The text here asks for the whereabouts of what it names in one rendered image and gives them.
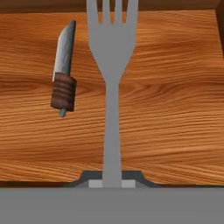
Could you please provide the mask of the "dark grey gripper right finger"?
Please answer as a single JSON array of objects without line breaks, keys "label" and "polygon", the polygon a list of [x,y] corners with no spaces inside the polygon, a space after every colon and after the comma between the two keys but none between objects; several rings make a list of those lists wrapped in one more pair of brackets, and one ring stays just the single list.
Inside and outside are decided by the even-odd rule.
[{"label": "dark grey gripper right finger", "polygon": [[160,187],[149,181],[141,171],[122,171],[122,187],[123,188],[146,188],[146,187]]}]

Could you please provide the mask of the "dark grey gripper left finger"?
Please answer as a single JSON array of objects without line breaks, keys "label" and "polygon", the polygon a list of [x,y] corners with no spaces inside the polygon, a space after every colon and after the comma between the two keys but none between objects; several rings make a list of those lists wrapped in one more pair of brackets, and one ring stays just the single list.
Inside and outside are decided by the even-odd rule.
[{"label": "dark grey gripper left finger", "polygon": [[88,182],[90,180],[101,179],[102,171],[84,171],[77,180],[68,183],[67,186],[76,188],[88,188]]}]

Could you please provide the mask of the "grey metal fork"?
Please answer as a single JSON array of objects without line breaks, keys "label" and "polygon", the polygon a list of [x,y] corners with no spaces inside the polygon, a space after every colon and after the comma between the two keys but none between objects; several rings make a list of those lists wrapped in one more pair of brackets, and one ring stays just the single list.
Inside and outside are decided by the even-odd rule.
[{"label": "grey metal fork", "polygon": [[128,0],[126,18],[122,0],[115,0],[115,19],[110,19],[110,1],[102,0],[102,21],[96,0],[87,0],[89,48],[106,86],[105,137],[102,186],[122,186],[119,131],[119,83],[136,46],[138,0]]}]

